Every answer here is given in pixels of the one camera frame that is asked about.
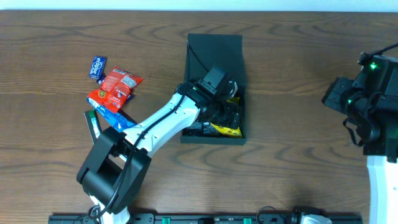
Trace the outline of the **black snack pouch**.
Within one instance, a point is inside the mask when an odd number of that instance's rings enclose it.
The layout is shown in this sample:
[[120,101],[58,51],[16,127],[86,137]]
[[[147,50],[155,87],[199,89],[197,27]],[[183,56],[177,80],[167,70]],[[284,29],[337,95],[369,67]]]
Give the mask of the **black snack pouch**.
[[191,126],[183,129],[183,136],[213,137],[220,132],[208,121],[196,121]]

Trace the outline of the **yellow snack packet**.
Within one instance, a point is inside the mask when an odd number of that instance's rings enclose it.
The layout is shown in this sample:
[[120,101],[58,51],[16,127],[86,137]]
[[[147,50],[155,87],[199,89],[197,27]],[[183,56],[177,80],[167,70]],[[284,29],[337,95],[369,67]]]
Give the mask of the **yellow snack packet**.
[[[240,101],[240,97],[233,97],[226,100],[227,103],[232,104],[234,106],[238,106]],[[238,126],[237,128],[229,128],[226,126],[221,126],[219,124],[211,123],[211,125],[221,134],[228,136],[230,138],[243,138],[241,129],[239,127],[240,124],[240,115],[238,114]]]

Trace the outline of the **black cardboard box with lid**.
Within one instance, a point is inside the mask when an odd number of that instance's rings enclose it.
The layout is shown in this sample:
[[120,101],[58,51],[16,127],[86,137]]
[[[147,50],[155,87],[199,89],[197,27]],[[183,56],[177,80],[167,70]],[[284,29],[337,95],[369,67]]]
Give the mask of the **black cardboard box with lid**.
[[218,65],[230,73],[238,84],[234,97],[240,97],[241,106],[240,129],[243,138],[230,138],[223,134],[213,137],[183,136],[182,143],[243,145],[246,142],[246,71],[244,67],[241,35],[223,34],[189,34],[184,82],[188,85],[187,96],[194,100],[200,112],[212,102],[218,100],[207,95],[198,87],[198,81],[204,78],[214,65]]

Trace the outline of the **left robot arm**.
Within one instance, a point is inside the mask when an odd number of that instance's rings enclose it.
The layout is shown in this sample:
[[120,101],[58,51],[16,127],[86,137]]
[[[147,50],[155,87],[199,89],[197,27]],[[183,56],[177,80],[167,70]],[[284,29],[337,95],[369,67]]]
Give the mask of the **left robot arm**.
[[230,121],[229,99],[238,86],[181,84],[171,99],[146,120],[118,132],[109,127],[95,137],[76,180],[94,205],[87,217],[98,223],[127,223],[128,205],[137,195],[153,155],[198,117]]

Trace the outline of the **red snack packet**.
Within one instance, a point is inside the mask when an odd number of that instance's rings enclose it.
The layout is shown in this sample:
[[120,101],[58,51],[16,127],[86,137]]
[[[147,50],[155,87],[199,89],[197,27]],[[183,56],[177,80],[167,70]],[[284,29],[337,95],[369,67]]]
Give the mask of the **red snack packet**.
[[125,104],[133,89],[144,79],[127,70],[115,66],[105,77],[99,89],[88,94],[100,106],[117,113]]

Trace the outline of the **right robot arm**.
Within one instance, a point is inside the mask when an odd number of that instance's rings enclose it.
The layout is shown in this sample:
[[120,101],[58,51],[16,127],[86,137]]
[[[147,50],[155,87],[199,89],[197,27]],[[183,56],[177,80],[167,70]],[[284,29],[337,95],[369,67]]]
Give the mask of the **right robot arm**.
[[367,157],[369,222],[397,223],[397,59],[363,53],[358,63],[358,76],[338,77],[322,103],[355,125],[348,132]]

